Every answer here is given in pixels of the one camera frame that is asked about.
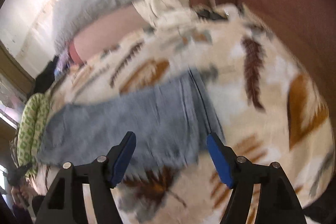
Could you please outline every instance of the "green patterned pillow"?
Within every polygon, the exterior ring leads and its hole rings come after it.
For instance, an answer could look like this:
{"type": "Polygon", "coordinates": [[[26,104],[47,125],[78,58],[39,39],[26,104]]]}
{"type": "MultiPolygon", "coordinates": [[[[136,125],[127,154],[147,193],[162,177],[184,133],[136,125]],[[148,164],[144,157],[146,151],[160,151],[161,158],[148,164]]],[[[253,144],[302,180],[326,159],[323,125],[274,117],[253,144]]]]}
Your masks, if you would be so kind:
{"type": "Polygon", "coordinates": [[[49,109],[48,98],[42,93],[36,93],[28,100],[22,114],[17,140],[17,160],[20,166],[29,162],[33,164],[26,173],[27,177],[37,174],[36,155],[49,109]]]}

